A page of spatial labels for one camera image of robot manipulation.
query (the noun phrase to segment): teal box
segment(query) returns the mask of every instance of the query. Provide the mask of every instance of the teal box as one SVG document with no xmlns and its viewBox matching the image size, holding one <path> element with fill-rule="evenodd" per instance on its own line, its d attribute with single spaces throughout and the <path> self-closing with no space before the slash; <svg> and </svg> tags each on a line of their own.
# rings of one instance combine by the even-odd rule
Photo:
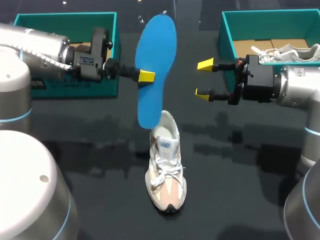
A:
<svg viewBox="0 0 320 240">
<path fill-rule="evenodd" d="M 320 11 L 318 9 L 223 11 L 218 37 L 222 61 L 237 58 L 233 41 L 305 39 L 309 47 L 320 44 Z M 320 67 L 320 62 L 264 63 L 279 73 L 284 65 Z M 235 74 L 224 73 L 229 91 L 234 90 Z"/>
<path fill-rule="evenodd" d="M 94 27 L 109 29 L 113 42 L 111 58 L 120 60 L 120 38 L 116 12 L 18 14 L 14 26 L 55 33 L 69 38 L 71 43 L 90 43 Z M 119 77 L 103 79 L 101 83 L 43 79 L 45 89 L 32 89 L 34 98 L 94 98 L 118 95 Z"/>
</svg>

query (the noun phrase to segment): cable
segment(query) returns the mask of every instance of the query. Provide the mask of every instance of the cable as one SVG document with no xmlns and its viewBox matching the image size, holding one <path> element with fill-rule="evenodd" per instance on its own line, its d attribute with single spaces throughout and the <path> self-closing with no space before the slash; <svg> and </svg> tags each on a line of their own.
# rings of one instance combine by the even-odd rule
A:
<svg viewBox="0 0 320 240">
<path fill-rule="evenodd" d="M 17 50 L 20 50 L 24 53 L 27 53 L 27 54 L 31 54 L 37 58 L 40 58 L 44 61 L 46 61 L 47 63 L 51 64 L 51 65 L 54 65 L 56 66 L 57 68 L 60 68 L 64 71 L 67 71 L 69 69 L 72 68 L 71 65 L 67 65 L 67 64 L 64 64 L 64 63 L 61 63 L 61 62 L 58 62 L 58 61 L 55 61 L 39 52 L 36 52 L 34 50 L 31 50 L 29 48 L 26 48 L 24 46 L 20 46 L 20 45 L 16 45 L 16 44 L 7 44 L 7 43 L 0 43 L 0 46 L 4 46 L 4 47 L 9 47 L 9 48 L 13 48 L 13 49 L 17 49 Z"/>
</svg>

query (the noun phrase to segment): shoe insole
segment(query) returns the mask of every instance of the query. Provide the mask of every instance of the shoe insole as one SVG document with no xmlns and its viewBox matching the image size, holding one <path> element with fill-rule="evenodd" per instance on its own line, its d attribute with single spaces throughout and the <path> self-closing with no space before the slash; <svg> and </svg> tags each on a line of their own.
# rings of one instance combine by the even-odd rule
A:
<svg viewBox="0 0 320 240">
<path fill-rule="evenodd" d="M 138 90 L 138 122 L 153 129 L 161 118 L 163 91 L 167 74 L 177 51 L 177 33 L 173 20 L 160 14 L 145 26 L 135 53 L 135 67 L 154 72 L 154 83 Z"/>
<path fill-rule="evenodd" d="M 171 132 L 166 129 L 164 126 L 159 126 L 155 129 L 154 137 L 157 138 L 158 136 L 166 138 L 166 139 L 172 139 Z"/>
</svg>

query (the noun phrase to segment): shoelace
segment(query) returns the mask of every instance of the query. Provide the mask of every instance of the shoelace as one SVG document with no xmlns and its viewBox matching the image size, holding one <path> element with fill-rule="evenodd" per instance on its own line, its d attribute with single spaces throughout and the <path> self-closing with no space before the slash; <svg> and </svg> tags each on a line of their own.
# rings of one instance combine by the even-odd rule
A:
<svg viewBox="0 0 320 240">
<path fill-rule="evenodd" d="M 165 181 L 167 176 L 171 176 L 172 178 L 176 179 L 177 182 L 181 185 L 181 188 L 183 190 L 183 194 L 186 195 L 184 185 L 177 177 L 178 173 L 184 167 L 182 167 L 181 161 L 174 160 L 174 161 L 170 161 L 170 163 L 172 164 L 172 166 L 166 166 L 165 160 L 160 160 L 160 158 L 157 157 L 155 160 L 155 164 L 159 168 L 160 175 L 158 177 L 151 179 L 150 183 L 153 188 L 157 188 Z"/>
<path fill-rule="evenodd" d="M 257 55 L 259 56 L 260 63 L 262 64 L 270 63 L 274 59 L 281 59 L 281 54 L 280 52 L 278 52 L 277 48 L 261 51 L 257 47 L 252 46 L 251 49 L 257 53 Z"/>
<path fill-rule="evenodd" d="M 255 46 L 252 46 L 251 49 L 255 51 L 259 56 L 259 61 L 262 64 L 270 63 L 274 59 L 280 60 L 282 56 L 293 53 L 297 58 L 299 58 L 299 55 L 296 50 L 292 49 L 290 51 L 280 53 L 277 48 L 267 49 L 265 51 L 261 51 Z"/>
</svg>

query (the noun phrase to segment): white shoe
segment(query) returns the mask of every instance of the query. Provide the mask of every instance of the white shoe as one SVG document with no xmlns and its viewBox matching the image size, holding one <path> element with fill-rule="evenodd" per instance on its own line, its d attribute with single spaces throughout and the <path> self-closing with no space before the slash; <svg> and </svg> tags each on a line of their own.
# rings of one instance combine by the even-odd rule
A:
<svg viewBox="0 0 320 240">
<path fill-rule="evenodd" d="M 251 49 L 259 56 L 260 63 L 281 62 L 317 62 L 320 61 L 320 45 L 315 44 L 311 48 L 297 48 L 287 44 L 279 49 L 273 48 L 261 51 L 255 46 Z"/>
<path fill-rule="evenodd" d="M 150 161 L 145 183 L 153 204 L 166 213 L 183 205 L 187 183 L 181 164 L 180 135 L 172 115 L 163 110 L 150 133 Z"/>
</svg>

